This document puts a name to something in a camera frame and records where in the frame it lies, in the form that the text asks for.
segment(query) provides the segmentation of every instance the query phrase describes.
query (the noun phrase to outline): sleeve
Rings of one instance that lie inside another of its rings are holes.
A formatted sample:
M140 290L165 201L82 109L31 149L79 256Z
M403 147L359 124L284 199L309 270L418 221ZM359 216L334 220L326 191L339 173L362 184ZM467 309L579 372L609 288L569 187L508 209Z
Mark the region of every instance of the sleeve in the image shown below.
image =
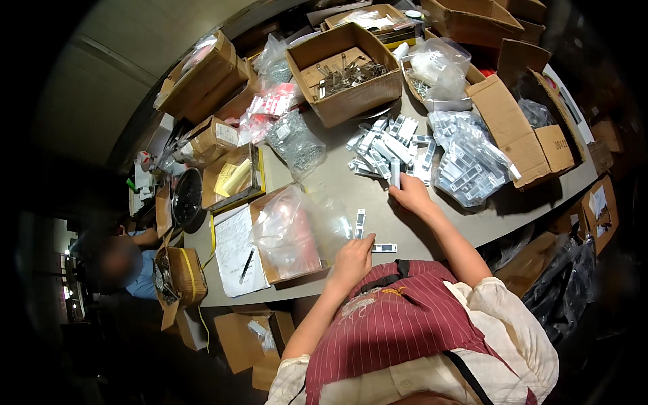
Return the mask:
M538 382L546 388L538 403L558 381L558 354L535 316L496 277L480 281L468 295L468 307L499 319Z
M292 404L305 403L306 393L303 387L309 361L310 355L304 354L281 362L270 387L266 405L288 405L290 401L293 401Z
M130 295L136 298L157 299L156 288L153 285L153 282L143 283L142 280L138 279L137 283L133 283L130 286L127 286L126 290L130 293Z

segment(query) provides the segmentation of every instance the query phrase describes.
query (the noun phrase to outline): person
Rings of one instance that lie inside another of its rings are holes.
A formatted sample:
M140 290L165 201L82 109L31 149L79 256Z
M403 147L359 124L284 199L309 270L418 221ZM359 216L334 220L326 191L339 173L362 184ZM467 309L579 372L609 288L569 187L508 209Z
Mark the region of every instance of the person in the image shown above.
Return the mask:
M156 250L140 249L158 242L157 231L120 228L121 234L105 238L91 259L95 284L103 292L125 288L134 297L157 299L152 280Z
M292 334L267 404L540 404L558 356L421 180L389 193L431 230L438 261L371 265L375 234L352 239ZM340 306L348 297L348 302Z

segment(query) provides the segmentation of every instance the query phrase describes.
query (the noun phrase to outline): apron strap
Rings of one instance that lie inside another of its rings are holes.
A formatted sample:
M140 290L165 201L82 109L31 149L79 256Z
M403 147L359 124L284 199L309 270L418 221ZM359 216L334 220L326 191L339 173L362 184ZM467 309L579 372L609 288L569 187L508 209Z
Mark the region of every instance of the apron strap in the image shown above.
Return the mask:
M450 361L455 365L455 367L459 369L459 372L466 380L468 385L470 385L472 390L475 391L475 394L477 394L481 402L484 405L493 405L492 401L490 400L488 395L486 395L486 392L484 392L480 383L477 382L477 378L475 378L475 376L472 375L472 372L470 371L466 363L461 359L460 355L458 355L457 353L453 353L449 350L444 351L443 354L445 354L446 357L449 358Z
M396 270L398 271L398 274L390 274L385 277L381 277L376 281L372 281L371 283L363 285L360 288L360 291L358 291L354 297L357 297L360 294L364 294L376 287L386 287L397 282L398 280L408 278L410 276L410 261L404 259L396 259L394 260L394 262L396 262Z

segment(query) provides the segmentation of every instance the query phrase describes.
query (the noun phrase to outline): table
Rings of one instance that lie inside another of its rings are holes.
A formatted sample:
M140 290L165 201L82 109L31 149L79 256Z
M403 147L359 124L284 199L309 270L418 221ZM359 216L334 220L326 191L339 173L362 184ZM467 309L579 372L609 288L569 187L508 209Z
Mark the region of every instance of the table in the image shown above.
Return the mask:
M403 89L401 100L391 110L394 117L399 112L406 117L419 120L416 134L431 134L431 130L426 125L425 108L407 89ZM324 189L333 198L340 199L346 207L347 217L351 223L355 222L358 208L364 208L366 210L365 235L375 232L376 243L398 244L396 255L373 254L373 264L391 262L396 258L442 259L441 250L430 230L412 214L398 208L392 209L388 203L386 182L355 176L349 170L347 164L355 153L348 151L345 146L357 131L361 121L347 121L327 130L312 110L306 112L304 118L313 133L327 145L327 159L303 181L303 184L309 190ZM481 246L534 221L569 200L597 179L594 164L581 135L579 141L584 145L583 150L586 155L585 162L579 167L526 192L516 190L509 182L491 196L487 207L478 213L463 209L441 190L429 187L428 192L431 199L441 206L443 212L468 241L475 247ZM261 146L261 150L264 158L266 192L293 181L288 169L269 146ZM201 262L209 258L211 254L209 216L197 232L185 235L185 247L196 248ZM216 259L211 260L204 271L209 293L202 301L202 307L247 305L317 295L321 293L329 273L319 272L282 283L284 285L280 288L271 286L265 290L230 298L223 291Z

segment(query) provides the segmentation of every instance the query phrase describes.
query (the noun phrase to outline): pen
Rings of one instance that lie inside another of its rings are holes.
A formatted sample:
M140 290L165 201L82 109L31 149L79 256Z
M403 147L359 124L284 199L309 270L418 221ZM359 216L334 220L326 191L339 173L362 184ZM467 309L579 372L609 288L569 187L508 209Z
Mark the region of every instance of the pen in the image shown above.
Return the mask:
M239 284L243 284L243 279L245 278L245 273L248 272L249 263L252 261L252 255L253 254L254 254L254 248L252 248L252 251L249 253L248 261L245 262L245 267L243 267L243 272L241 273L241 278L238 280Z

